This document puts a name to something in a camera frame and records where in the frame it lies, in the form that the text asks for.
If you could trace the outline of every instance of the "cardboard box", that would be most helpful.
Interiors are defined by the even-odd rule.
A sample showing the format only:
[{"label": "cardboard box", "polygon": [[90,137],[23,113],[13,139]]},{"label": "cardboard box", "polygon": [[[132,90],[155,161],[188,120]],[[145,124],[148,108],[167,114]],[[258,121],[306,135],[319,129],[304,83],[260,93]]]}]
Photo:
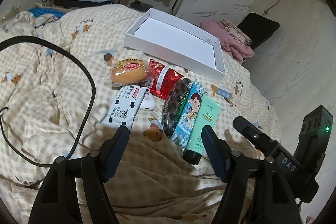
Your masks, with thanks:
[{"label": "cardboard box", "polygon": [[217,37],[154,8],[129,28],[124,45],[216,82],[225,76],[222,49]]}]

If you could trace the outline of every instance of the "hand cream tube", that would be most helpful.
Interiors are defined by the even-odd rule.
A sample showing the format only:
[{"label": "hand cream tube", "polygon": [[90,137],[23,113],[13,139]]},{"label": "hand cream tube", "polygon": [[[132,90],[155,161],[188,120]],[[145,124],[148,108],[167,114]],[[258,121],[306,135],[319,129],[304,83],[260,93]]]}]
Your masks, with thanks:
[{"label": "hand cream tube", "polygon": [[203,96],[193,130],[183,153],[183,159],[186,162],[193,165],[198,165],[200,162],[205,150],[201,137],[202,129],[206,125],[214,127],[220,110],[221,106],[219,104],[208,96]]}]

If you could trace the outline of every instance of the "blue snack package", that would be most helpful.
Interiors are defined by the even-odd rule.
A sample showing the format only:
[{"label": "blue snack package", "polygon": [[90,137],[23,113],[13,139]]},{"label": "blue snack package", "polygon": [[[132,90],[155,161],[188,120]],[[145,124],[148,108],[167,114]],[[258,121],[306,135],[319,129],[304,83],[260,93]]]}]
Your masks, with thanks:
[{"label": "blue snack package", "polygon": [[174,133],[170,137],[174,143],[182,148],[187,146],[198,110],[202,103],[202,97],[205,93],[206,91],[202,85],[197,80],[195,80],[190,89],[187,101],[184,105],[184,109],[181,113]]}]

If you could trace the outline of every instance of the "bed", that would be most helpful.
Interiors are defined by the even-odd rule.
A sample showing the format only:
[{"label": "bed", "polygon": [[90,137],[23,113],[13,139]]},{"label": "bed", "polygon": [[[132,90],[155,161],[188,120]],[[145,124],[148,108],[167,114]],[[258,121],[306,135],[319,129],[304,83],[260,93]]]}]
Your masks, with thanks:
[{"label": "bed", "polygon": [[[123,5],[83,8],[38,28],[33,27],[32,15],[28,12],[23,15],[22,20],[0,32],[0,41],[18,35],[41,37],[77,57],[95,81],[95,103],[72,158],[82,157],[115,133],[100,123],[116,94],[105,84],[110,67],[104,60],[104,52],[115,52],[116,60],[128,57],[149,60],[149,56],[123,46],[127,29],[142,13]],[[207,95],[221,105],[214,130],[232,149],[249,157],[260,156],[233,128],[232,121],[239,115],[256,123],[271,138],[280,140],[281,129],[274,108],[252,85],[249,72],[226,53],[223,53],[226,76],[218,83],[152,58],[191,80],[197,79]],[[0,77],[0,107],[9,107],[3,121],[10,142],[31,159],[43,163],[67,155],[91,96],[83,72],[59,53],[22,43],[0,53]],[[225,100],[219,95],[220,90],[231,93],[232,99]],[[164,101],[157,97],[155,100],[154,111],[138,111],[116,175],[105,184],[111,205],[120,223],[210,223],[226,184],[214,175],[206,155],[199,165],[193,166],[182,159],[182,149],[166,136],[153,142],[144,135],[151,121],[161,117]],[[28,223],[37,190],[19,185],[42,179],[48,169],[23,160],[2,137],[0,150],[0,197],[18,223]],[[81,180],[77,180],[77,191],[83,221],[91,223]],[[248,209],[252,193],[251,180],[242,215]]]}]

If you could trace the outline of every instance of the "red logo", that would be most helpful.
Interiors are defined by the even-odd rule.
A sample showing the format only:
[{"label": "red logo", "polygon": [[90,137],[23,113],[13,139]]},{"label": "red logo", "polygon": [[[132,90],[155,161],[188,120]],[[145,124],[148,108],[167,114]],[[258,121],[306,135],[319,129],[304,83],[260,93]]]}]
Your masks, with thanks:
[{"label": "red logo", "polygon": [[135,97],[138,95],[139,89],[135,89],[132,97],[135,99]]},{"label": "red logo", "polygon": [[127,63],[124,65],[124,69],[135,69],[137,67],[139,67],[140,64],[139,63]]}]

